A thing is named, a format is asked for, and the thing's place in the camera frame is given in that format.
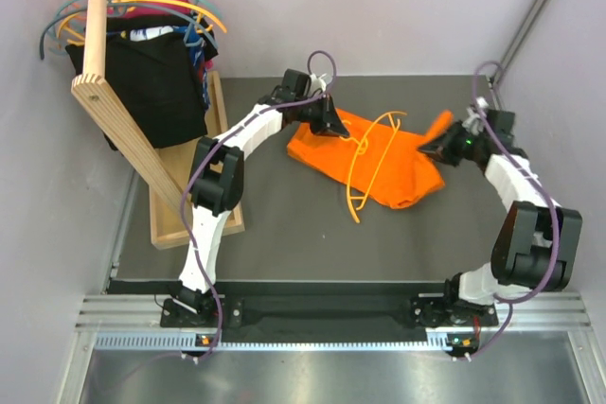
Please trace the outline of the orange trousers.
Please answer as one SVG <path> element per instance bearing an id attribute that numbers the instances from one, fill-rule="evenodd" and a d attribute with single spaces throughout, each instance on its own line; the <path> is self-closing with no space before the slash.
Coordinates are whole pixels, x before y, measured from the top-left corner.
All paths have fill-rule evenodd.
<path id="1" fill-rule="evenodd" d="M 338 110 L 337 113 L 350 133 L 349 138 L 316 136 L 307 125 L 302 124 L 288 143 L 287 153 L 296 161 L 346 185 L 356 141 L 362 138 L 372 121 L 344 110 Z M 437 116 L 423 134 L 400 128 L 369 198 L 391 209 L 404 209 L 442 189 L 445 182 L 436 165 L 429 157 L 417 151 L 417 147 L 437 138 L 453 122 L 453 113 L 446 110 Z M 369 148 L 357 159 L 352 179 L 352 186 L 360 194 L 366 190 L 390 135 L 388 121 L 383 120 L 368 136 Z"/>

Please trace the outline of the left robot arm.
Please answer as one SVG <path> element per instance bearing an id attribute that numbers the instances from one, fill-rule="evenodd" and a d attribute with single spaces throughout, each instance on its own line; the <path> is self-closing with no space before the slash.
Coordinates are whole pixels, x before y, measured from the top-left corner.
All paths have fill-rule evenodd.
<path id="1" fill-rule="evenodd" d="M 191 217 L 182 216 L 188 234 L 187 257 L 179 285 L 171 297 L 195 325 L 220 323 L 223 309 L 216 282 L 216 262 L 227 218 L 241 201 L 245 160 L 267 139 L 292 123 L 316 136 L 348 138 L 334 107 L 335 78 L 288 69 L 282 82 L 259 99 L 227 132 L 201 138 L 187 182 L 184 202 Z"/>

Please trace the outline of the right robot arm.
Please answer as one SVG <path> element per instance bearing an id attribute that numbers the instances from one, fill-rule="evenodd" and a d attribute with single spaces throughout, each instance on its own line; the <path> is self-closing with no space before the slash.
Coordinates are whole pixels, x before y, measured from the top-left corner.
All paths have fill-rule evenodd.
<path id="1" fill-rule="evenodd" d="M 496 303 L 523 303 L 542 291 L 563 290 L 570 281 L 582 216 L 546 193 L 514 144 L 514 121 L 514 113 L 477 97 L 466 119 L 419 146 L 444 165 L 475 163 L 507 211 L 488 263 L 446 280 L 439 297 L 412 300 L 419 325 L 463 325 L 489 315 Z"/>

